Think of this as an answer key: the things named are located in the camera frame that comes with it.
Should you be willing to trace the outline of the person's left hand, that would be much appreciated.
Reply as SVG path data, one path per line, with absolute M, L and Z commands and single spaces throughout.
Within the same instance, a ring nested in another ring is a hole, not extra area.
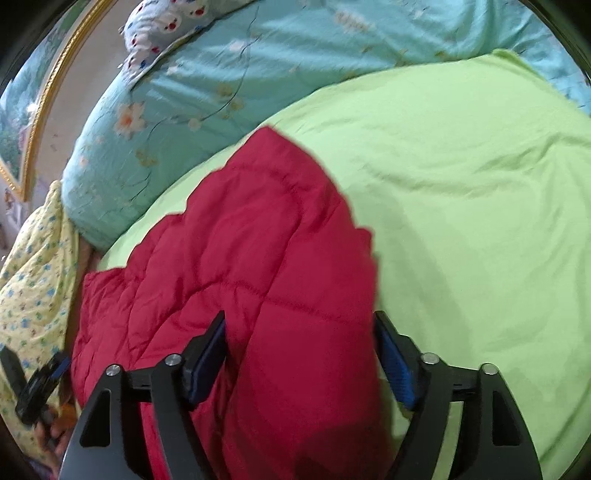
M 51 459 L 61 461 L 78 420 L 76 408 L 63 404 L 59 408 L 46 407 L 34 426 L 34 434 L 41 449 Z

